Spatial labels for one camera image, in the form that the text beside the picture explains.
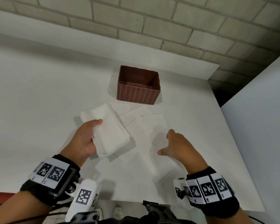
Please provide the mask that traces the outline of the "person's left hand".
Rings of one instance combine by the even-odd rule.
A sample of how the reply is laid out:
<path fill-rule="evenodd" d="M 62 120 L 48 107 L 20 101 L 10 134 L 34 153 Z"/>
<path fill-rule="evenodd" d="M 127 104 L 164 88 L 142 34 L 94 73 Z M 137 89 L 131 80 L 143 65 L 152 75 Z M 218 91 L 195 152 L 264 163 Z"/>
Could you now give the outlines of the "person's left hand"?
<path fill-rule="evenodd" d="M 94 128 L 87 128 L 87 122 L 83 123 L 59 154 L 82 167 L 90 156 L 96 154 L 96 146 L 92 141 L 93 130 Z"/>

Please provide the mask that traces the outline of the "person's right hand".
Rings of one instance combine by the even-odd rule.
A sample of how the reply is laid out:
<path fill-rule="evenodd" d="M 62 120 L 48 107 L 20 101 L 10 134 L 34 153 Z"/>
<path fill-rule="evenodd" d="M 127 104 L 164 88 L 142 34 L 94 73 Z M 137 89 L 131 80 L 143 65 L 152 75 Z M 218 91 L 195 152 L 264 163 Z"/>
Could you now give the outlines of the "person's right hand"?
<path fill-rule="evenodd" d="M 187 171 L 187 174 L 194 174 L 207 169 L 209 166 L 193 147 L 193 145 L 180 133 L 170 129 L 166 135 L 168 146 L 172 150 L 172 156 L 179 161 Z"/>

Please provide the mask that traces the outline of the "thick white cloth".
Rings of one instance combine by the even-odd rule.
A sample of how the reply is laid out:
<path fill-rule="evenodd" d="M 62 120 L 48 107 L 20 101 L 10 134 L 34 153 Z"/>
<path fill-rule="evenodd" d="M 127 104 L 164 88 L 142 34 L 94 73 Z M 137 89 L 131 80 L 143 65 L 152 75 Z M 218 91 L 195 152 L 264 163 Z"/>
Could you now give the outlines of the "thick white cloth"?
<path fill-rule="evenodd" d="M 102 119 L 103 122 L 93 128 L 92 141 L 99 158 L 105 158 L 130 142 L 130 135 L 116 116 L 112 106 L 104 103 L 93 110 L 80 113 L 83 123 Z"/>

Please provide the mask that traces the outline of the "person's right forearm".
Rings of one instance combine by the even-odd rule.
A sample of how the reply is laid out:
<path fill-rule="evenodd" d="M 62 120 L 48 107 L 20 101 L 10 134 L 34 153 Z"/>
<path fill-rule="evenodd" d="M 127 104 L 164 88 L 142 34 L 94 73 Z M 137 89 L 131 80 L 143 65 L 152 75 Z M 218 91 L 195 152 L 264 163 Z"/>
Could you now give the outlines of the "person's right forearm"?
<path fill-rule="evenodd" d="M 239 208 L 239 210 L 229 218 L 218 218 L 215 216 L 205 216 L 207 224 L 254 224 L 248 215 Z"/>

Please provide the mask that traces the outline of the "person's left forearm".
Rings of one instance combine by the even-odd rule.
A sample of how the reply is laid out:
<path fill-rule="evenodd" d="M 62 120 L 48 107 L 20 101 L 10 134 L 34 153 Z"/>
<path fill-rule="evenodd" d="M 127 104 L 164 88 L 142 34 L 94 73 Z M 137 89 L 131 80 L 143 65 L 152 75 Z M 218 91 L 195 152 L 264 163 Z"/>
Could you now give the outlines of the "person's left forearm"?
<path fill-rule="evenodd" d="M 0 224 L 47 215 L 52 210 L 29 191 L 20 191 L 0 206 Z"/>

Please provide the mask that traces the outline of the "large white cloth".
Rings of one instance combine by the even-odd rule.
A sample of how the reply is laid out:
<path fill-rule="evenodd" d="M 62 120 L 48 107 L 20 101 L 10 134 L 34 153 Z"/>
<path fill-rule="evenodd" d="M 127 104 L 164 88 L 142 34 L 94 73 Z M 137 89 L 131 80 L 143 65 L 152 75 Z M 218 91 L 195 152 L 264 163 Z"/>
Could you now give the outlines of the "large white cloth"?
<path fill-rule="evenodd" d="M 168 145 L 167 132 L 160 125 L 146 130 L 116 152 L 99 159 L 95 180 L 112 181 L 116 187 L 151 188 L 184 177 L 186 172 L 180 162 L 157 154 L 158 149 Z"/>

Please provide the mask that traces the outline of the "brown woven basket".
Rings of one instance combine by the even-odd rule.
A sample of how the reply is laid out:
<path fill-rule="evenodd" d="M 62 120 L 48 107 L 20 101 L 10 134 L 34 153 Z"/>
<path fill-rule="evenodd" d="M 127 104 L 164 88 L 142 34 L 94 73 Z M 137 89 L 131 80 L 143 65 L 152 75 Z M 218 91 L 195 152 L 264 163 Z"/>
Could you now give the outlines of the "brown woven basket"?
<path fill-rule="evenodd" d="M 117 100 L 154 105 L 161 91 L 156 71 L 120 66 L 117 83 Z"/>

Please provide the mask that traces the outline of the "black right wristband with markers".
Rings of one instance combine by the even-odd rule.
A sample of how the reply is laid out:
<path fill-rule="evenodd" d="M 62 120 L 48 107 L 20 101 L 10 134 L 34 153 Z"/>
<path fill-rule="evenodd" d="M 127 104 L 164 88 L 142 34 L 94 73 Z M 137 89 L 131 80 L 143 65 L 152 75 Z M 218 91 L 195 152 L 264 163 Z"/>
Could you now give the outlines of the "black right wristband with markers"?
<path fill-rule="evenodd" d="M 240 208 L 227 181 L 211 167 L 187 175 L 186 186 L 191 206 L 206 216 L 229 218 Z"/>

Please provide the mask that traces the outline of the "black wristband with markers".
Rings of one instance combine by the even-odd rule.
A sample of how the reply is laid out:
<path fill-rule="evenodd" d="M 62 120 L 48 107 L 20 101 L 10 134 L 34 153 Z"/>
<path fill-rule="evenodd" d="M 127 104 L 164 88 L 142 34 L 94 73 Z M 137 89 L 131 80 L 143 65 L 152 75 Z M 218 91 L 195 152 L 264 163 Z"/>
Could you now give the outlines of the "black wristband with markers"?
<path fill-rule="evenodd" d="M 29 175 L 20 191 L 30 192 L 36 199 L 48 206 L 66 200 L 66 189 L 78 183 L 81 168 L 61 154 L 48 157 Z"/>
<path fill-rule="evenodd" d="M 187 175 L 186 186 L 191 206 L 206 216 L 229 218 L 240 208 L 227 181 L 211 167 Z"/>

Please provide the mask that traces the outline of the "black chest rig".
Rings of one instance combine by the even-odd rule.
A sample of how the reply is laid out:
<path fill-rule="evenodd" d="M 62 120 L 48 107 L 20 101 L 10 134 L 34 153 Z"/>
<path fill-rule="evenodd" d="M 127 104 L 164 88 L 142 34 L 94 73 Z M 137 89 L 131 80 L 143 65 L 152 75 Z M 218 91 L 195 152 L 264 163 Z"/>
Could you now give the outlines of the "black chest rig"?
<path fill-rule="evenodd" d="M 148 214 L 141 218 L 126 216 L 121 220 L 108 218 L 99 221 L 98 211 L 88 211 L 75 214 L 68 224 L 181 224 L 166 206 L 145 200 L 142 205 L 145 206 Z"/>

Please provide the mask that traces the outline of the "black left wristband with markers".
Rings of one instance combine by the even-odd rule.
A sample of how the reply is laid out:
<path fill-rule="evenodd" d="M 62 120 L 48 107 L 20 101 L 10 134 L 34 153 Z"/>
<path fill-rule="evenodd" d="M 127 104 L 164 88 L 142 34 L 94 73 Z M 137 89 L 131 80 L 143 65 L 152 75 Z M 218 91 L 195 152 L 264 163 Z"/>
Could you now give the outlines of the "black left wristband with markers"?
<path fill-rule="evenodd" d="M 30 192 L 36 199 L 48 206 L 66 200 L 66 189 L 78 183 L 81 168 L 61 154 L 48 157 L 29 175 L 20 191 Z"/>

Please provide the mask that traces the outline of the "person's right shoe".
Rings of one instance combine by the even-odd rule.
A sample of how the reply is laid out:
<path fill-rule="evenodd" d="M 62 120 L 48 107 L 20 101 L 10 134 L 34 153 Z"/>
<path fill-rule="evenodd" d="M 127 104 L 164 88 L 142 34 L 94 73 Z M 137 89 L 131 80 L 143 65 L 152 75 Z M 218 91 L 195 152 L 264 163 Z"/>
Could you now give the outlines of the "person's right shoe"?
<path fill-rule="evenodd" d="M 114 219 L 117 219 L 117 220 L 122 220 L 125 217 L 125 215 L 123 213 L 123 210 L 122 210 L 122 208 L 120 206 L 117 206 L 114 209 L 112 217 Z"/>

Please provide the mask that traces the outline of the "white partition board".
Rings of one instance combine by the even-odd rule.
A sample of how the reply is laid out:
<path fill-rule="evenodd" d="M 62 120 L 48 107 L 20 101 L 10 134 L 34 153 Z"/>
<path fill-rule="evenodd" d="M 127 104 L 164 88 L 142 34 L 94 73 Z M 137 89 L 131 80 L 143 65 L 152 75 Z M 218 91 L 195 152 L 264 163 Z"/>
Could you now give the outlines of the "white partition board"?
<path fill-rule="evenodd" d="M 266 224 L 280 224 L 280 56 L 221 107 L 260 196 Z"/>

